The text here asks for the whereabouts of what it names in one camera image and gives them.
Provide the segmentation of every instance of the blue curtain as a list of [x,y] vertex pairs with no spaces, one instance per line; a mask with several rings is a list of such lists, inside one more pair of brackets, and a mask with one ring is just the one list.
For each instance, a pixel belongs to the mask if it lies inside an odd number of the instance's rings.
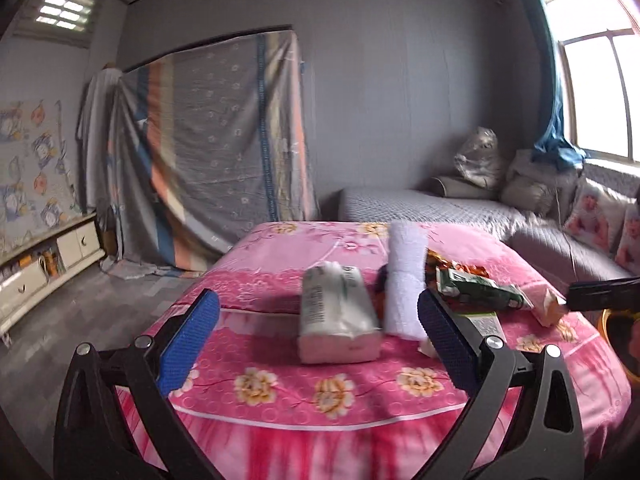
[[558,170],[574,168],[586,154],[564,138],[562,88],[556,69],[556,46],[546,18],[544,0],[522,0],[533,36],[540,51],[540,117],[541,137],[534,145],[532,159],[548,162]]

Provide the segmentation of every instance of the wooden floor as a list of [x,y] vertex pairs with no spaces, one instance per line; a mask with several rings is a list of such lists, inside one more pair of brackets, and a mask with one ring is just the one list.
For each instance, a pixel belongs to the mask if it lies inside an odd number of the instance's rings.
[[76,346],[82,341],[98,350],[126,346],[191,283],[159,276],[121,280],[96,264],[10,330],[11,348],[0,344],[0,405],[46,471],[51,473],[58,400]]

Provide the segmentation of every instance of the lavender rolled towel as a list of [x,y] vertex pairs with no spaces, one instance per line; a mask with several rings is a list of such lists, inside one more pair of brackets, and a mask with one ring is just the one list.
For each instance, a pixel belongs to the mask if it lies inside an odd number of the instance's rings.
[[427,244],[427,231],[417,223],[391,222],[384,323],[388,334],[412,340],[427,337],[418,320],[418,296],[425,287]]

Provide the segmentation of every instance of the drawer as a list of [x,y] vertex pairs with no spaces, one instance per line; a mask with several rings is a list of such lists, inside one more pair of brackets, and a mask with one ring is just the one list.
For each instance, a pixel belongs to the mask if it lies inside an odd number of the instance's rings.
[[98,233],[95,231],[95,224],[93,222],[80,226],[75,232],[83,258],[94,254],[95,251],[100,249],[100,240],[98,240]]
[[69,270],[82,260],[82,251],[80,250],[80,242],[76,231],[62,235],[56,240],[56,243],[58,244],[58,252],[60,252],[60,258],[62,258],[65,269]]
[[48,281],[43,258],[16,272],[0,285],[0,312],[4,313],[12,306],[22,303],[46,286]]

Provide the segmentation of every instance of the blue gripper pad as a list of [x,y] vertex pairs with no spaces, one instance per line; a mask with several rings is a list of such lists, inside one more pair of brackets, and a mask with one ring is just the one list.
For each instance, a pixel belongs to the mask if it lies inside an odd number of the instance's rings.
[[418,298],[418,319],[438,352],[453,385],[465,390],[469,397],[473,396],[480,386],[476,355],[428,288]]
[[212,290],[204,290],[196,299],[191,315],[160,356],[157,384],[163,397],[184,384],[219,318],[218,295]]

